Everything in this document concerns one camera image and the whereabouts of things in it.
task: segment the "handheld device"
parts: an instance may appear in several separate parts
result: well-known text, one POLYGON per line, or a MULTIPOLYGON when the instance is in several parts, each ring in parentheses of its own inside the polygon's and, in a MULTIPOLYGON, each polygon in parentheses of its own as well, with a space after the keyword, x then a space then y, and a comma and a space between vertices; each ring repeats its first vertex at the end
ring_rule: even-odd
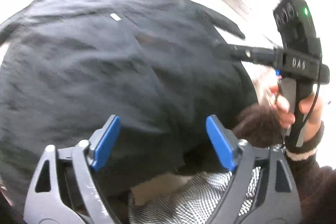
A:
POLYGON ((305 124, 315 106, 320 85, 329 83, 330 71, 322 64, 320 39, 316 37, 314 23, 304 0, 281 0, 273 11, 283 48, 268 49, 238 45, 217 46, 216 52, 223 58, 246 61, 273 67, 282 76, 280 93, 289 101, 295 122, 286 130, 285 144, 288 148, 301 147, 305 124), (308 114, 300 112, 299 102, 313 93, 316 96, 308 114))

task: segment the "brown sleeve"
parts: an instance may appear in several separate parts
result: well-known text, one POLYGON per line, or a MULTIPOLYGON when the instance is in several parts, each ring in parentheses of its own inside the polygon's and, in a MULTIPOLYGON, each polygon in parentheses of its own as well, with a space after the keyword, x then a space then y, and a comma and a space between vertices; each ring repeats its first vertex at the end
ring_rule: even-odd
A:
POLYGON ((334 223, 336 217, 336 170, 320 168, 316 151, 324 132, 320 127, 316 136, 300 148, 286 150, 286 158, 299 192, 304 223, 334 223))

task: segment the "finger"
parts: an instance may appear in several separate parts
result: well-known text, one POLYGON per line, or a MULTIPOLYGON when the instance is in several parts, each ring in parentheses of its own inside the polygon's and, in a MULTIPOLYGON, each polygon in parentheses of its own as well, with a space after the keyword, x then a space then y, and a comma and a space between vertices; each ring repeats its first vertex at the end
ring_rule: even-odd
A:
POLYGON ((293 113, 284 112, 282 110, 277 110, 278 118, 280 121, 285 123, 293 124, 295 122, 295 116, 293 113))
POLYGON ((292 124, 280 121, 280 125, 281 125, 281 127, 285 128, 285 129, 289 129, 292 124))
MULTIPOLYGON (((310 96, 308 96, 307 98, 303 99, 300 103, 299 103, 299 109, 303 114, 307 114, 313 104, 315 98, 315 94, 312 94, 310 96)), ((309 122, 311 123, 318 123, 321 120, 321 116, 322 116, 322 111, 323 111, 323 100, 321 97, 317 98, 315 107, 313 112, 311 113, 310 117, 309 117, 309 122)))
POLYGON ((276 105, 280 110, 282 110, 284 112, 289 111, 289 102, 282 95, 278 96, 277 101, 276 101, 276 105))
POLYGON ((278 85, 271 85, 269 87, 269 90, 272 92, 272 93, 277 93, 279 91, 279 86, 278 85))

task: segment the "black handle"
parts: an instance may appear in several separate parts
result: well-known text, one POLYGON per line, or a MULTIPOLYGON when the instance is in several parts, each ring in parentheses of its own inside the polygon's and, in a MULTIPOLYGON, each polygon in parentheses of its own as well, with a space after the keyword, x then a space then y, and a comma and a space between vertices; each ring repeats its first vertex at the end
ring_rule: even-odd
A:
POLYGON ((299 103, 312 94, 313 83, 284 78, 279 80, 278 85, 280 93, 290 104, 289 111, 295 115, 294 124, 286 130, 285 145, 287 148, 301 147, 305 136, 306 126, 303 126, 303 121, 306 118, 306 114, 301 113, 299 103))

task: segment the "black garment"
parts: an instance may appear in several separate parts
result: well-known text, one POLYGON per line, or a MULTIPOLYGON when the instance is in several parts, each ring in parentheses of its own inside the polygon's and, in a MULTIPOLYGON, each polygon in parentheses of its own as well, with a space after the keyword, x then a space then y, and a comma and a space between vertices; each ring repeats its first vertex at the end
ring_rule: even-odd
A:
POLYGON ((34 0, 0 25, 0 174, 22 212, 43 149, 89 138, 111 114, 122 131, 98 174, 107 195, 184 164, 257 102, 240 62, 219 60, 214 25, 237 25, 189 0, 34 0), (117 14, 121 20, 112 19, 117 14))
POLYGON ((26 224, 26 222, 16 213, 0 192, 0 222, 1 224, 26 224))

